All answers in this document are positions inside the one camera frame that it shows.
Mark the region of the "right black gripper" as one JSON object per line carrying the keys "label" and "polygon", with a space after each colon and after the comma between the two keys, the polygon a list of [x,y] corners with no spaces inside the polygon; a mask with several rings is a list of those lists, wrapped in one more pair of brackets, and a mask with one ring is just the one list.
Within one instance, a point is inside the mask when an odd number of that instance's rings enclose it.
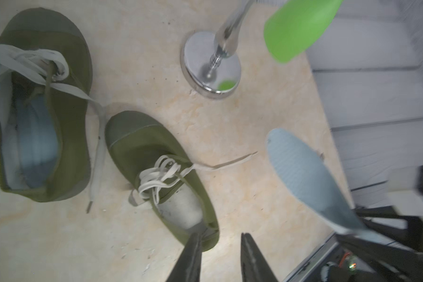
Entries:
{"label": "right black gripper", "polygon": [[423,282],[423,221],[417,216],[398,215],[392,206],[355,212],[368,231],[387,242],[338,235],[339,244],[387,282]]}

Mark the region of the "grey insole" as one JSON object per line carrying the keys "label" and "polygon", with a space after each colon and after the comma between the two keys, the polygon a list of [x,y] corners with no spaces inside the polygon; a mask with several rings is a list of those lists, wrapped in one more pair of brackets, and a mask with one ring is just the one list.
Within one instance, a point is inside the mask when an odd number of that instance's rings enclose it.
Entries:
{"label": "grey insole", "polygon": [[290,193],[337,234],[378,244],[392,242],[357,217],[321,158],[301,139],[284,129],[273,129],[267,135],[266,148],[271,165]]}
{"label": "grey insole", "polygon": [[23,177],[31,189],[43,186],[58,161],[59,143],[43,95],[15,98],[18,155]]}

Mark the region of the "olive green shoe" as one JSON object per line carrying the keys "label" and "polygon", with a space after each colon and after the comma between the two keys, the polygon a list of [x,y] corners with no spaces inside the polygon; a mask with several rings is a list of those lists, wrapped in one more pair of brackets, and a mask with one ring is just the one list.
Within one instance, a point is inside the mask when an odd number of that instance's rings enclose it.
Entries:
{"label": "olive green shoe", "polygon": [[105,140],[110,157],[133,191],[178,241],[186,244],[197,233],[203,251],[215,247],[220,237],[219,222],[197,171],[214,172],[239,165],[252,154],[215,166],[194,163],[160,122],[131,110],[110,118]]}
{"label": "olive green shoe", "polygon": [[[79,28],[45,8],[17,13],[0,36],[0,188],[36,202],[56,202],[101,187],[106,116],[90,97],[93,70]],[[31,189],[22,174],[15,98],[41,94],[59,143],[58,161],[43,186]]]}

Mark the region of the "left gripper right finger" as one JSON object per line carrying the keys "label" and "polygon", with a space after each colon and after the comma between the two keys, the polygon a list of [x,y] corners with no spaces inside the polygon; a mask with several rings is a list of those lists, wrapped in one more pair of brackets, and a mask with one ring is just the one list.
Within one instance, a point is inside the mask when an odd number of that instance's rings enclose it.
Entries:
{"label": "left gripper right finger", "polygon": [[278,282],[250,233],[242,233],[240,264],[243,282]]}

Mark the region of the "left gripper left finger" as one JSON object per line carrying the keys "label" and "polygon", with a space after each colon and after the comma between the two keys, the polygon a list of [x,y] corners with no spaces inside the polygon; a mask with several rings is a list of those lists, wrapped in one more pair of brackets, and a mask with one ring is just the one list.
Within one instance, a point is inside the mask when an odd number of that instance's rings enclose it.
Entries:
{"label": "left gripper left finger", "polygon": [[201,237],[194,233],[189,237],[166,282],[199,282],[202,253]]}

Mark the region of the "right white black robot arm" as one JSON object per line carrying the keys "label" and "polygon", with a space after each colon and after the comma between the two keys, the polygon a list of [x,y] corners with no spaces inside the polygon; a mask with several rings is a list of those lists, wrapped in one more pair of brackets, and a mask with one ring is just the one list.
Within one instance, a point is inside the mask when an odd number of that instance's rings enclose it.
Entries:
{"label": "right white black robot arm", "polygon": [[402,249],[355,236],[338,235],[337,241],[374,270],[368,281],[423,282],[423,165],[392,171],[387,197],[391,206],[357,209],[356,215]]}

